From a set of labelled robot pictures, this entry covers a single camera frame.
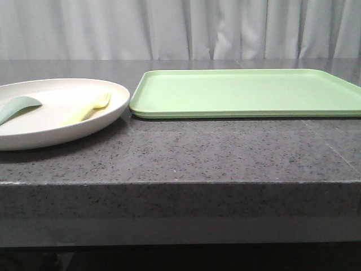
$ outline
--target light blue spoon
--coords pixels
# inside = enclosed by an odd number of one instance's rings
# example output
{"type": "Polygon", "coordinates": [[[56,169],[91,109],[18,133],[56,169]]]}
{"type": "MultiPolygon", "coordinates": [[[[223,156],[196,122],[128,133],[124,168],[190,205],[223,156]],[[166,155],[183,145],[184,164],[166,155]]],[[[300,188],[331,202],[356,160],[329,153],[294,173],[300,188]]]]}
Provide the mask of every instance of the light blue spoon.
{"type": "Polygon", "coordinates": [[[23,111],[24,108],[41,105],[41,102],[32,97],[20,96],[11,99],[4,105],[4,107],[0,111],[0,125],[9,120],[11,117],[17,117],[19,115],[22,115],[22,113],[28,112],[23,111]]]}

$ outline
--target granite countertop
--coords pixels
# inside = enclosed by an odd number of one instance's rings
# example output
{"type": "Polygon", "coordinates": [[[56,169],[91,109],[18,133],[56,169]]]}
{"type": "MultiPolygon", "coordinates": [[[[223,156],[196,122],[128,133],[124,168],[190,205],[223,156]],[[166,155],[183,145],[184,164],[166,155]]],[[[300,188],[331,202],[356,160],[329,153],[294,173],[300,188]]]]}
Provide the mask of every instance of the granite countertop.
{"type": "MultiPolygon", "coordinates": [[[[95,78],[132,95],[150,70],[239,68],[361,85],[360,59],[0,60],[0,84],[95,78]]],[[[0,246],[357,241],[360,152],[360,118],[146,121],[126,110],[82,139],[0,152],[0,246]]]]}

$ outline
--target yellow fork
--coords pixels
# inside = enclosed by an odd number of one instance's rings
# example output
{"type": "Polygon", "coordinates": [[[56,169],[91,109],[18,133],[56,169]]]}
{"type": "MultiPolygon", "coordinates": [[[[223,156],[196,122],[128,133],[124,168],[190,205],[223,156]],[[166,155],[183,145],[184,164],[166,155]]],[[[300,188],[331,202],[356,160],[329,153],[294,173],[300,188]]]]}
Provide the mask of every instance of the yellow fork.
{"type": "Polygon", "coordinates": [[[103,94],[99,95],[90,104],[84,106],[82,109],[80,109],[73,116],[71,116],[67,120],[63,121],[61,123],[61,125],[65,126],[65,125],[70,125],[70,124],[74,124],[74,123],[78,123],[79,121],[82,121],[94,109],[99,109],[99,108],[106,107],[109,104],[110,99],[111,99],[111,94],[110,93],[103,93],[103,94]]]}

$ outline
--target white curtain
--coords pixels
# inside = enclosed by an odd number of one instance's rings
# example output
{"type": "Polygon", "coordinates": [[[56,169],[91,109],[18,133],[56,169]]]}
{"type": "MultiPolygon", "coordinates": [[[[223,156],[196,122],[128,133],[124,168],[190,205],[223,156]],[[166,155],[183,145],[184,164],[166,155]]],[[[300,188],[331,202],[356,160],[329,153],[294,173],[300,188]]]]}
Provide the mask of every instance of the white curtain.
{"type": "Polygon", "coordinates": [[[358,58],[361,0],[0,0],[0,59],[358,58]]]}

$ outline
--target tray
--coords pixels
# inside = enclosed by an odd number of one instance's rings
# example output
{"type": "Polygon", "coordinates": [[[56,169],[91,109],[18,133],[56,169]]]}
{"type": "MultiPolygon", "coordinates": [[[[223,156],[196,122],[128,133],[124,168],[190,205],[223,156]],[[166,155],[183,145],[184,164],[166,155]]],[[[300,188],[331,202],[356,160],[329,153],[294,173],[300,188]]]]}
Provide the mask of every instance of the tray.
{"type": "Polygon", "coordinates": [[[95,133],[115,121],[128,105],[130,93],[108,81],[60,78],[0,86],[0,108],[17,96],[30,96],[42,106],[0,126],[0,151],[26,150],[68,142],[95,133]],[[61,126],[60,123],[100,93],[112,94],[109,105],[90,119],[61,126]]]}
{"type": "Polygon", "coordinates": [[[361,116],[361,88],[314,69],[146,72],[129,107],[146,119],[361,116]]]}

